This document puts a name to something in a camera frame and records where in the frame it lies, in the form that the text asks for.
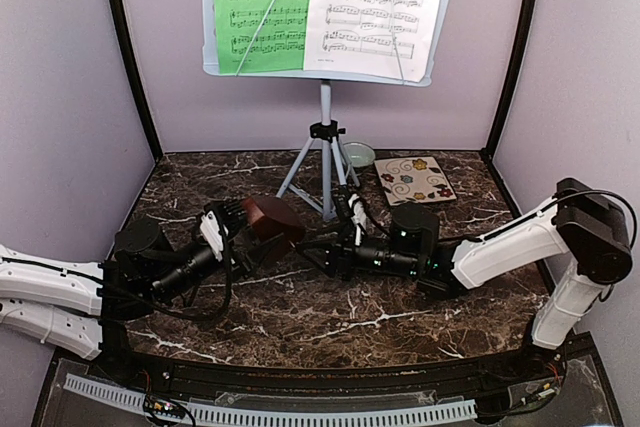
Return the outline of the red wooden metronome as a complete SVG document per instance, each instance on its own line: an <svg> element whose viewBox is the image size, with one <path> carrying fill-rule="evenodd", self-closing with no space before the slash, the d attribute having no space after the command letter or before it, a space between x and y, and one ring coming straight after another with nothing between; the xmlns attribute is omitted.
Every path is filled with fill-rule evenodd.
<svg viewBox="0 0 640 427"><path fill-rule="evenodd" d="M292 245L300 242L306 229L298 214L279 197L256 195L242 202L248 227L261 242L284 236Z"/></svg>

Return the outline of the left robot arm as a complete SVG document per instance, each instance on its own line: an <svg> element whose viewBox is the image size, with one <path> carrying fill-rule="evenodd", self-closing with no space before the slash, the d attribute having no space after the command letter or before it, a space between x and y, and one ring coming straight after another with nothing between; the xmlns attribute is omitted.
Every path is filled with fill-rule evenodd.
<svg viewBox="0 0 640 427"><path fill-rule="evenodd" d="M77 356L101 358L120 383L141 374L124 322L153 312L214 322L231 295L211 313L174 310L193 304L200 285L221 271L226 288L263 263L276 262L305 235L298 215L281 199L254 196L213 201L196 218L192 240L174 249L159 221L144 216L115 236L103 262L73 263L1 249L1 322Z"/></svg>

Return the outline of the light blue music stand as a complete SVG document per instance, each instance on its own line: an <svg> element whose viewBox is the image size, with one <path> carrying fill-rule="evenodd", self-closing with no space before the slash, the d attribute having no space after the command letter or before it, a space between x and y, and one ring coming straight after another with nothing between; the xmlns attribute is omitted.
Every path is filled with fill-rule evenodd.
<svg viewBox="0 0 640 427"><path fill-rule="evenodd" d="M426 87L449 0L202 0L203 69L217 77L316 79L320 120L309 143L322 153L322 196L335 214L333 184L357 184L331 116L335 81Z"/></svg>

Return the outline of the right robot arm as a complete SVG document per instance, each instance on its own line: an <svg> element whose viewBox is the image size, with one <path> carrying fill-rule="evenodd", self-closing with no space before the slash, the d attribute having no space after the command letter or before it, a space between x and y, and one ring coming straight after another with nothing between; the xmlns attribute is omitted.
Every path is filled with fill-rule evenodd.
<svg viewBox="0 0 640 427"><path fill-rule="evenodd" d="M327 276L349 280L358 272L407 278L434 299L457 298L518 268L567 255L569 264L550 299L530 321L526 345L510 360L521 381L534 379L596 301L632 270L639 222L617 193L592 189L574 178L533 210L480 235L442 238L436 214L408 202L394 207L383 237L365 226L374 219L364 201L338 195L334 237L296 244L296 252Z"/></svg>

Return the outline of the green sheet music page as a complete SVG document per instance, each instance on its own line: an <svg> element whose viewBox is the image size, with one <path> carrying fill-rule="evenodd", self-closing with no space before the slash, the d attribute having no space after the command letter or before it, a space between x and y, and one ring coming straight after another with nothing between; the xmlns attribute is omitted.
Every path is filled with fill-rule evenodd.
<svg viewBox="0 0 640 427"><path fill-rule="evenodd" d="M213 0L219 73L301 70L309 0Z"/></svg>

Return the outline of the white sheet music page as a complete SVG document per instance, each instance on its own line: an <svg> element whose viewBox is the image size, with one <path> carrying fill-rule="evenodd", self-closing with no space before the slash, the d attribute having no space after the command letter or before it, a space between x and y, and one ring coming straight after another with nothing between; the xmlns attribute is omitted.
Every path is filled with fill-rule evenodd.
<svg viewBox="0 0 640 427"><path fill-rule="evenodd" d="M309 0L304 68L419 83L441 0Z"/></svg>

